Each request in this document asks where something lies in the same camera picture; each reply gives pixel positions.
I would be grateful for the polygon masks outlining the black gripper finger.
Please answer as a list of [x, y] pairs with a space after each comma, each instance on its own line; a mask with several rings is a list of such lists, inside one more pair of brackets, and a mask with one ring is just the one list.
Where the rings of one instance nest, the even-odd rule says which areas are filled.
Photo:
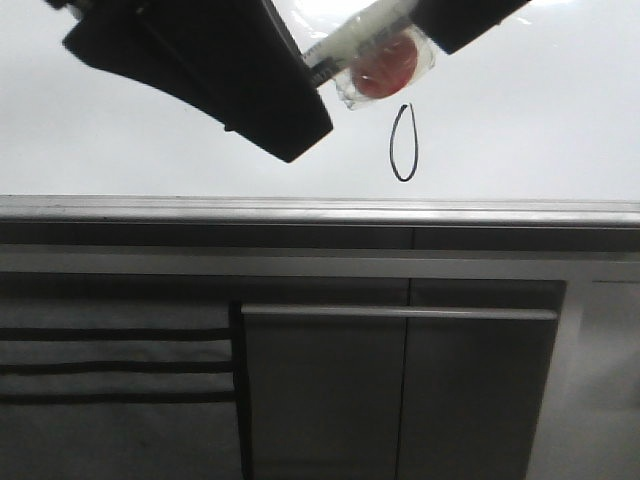
[[165, 92], [290, 163], [333, 123], [270, 1], [51, 1], [78, 15], [64, 47]]
[[528, 3], [528, 0], [421, 0], [409, 17], [441, 50], [453, 54]]

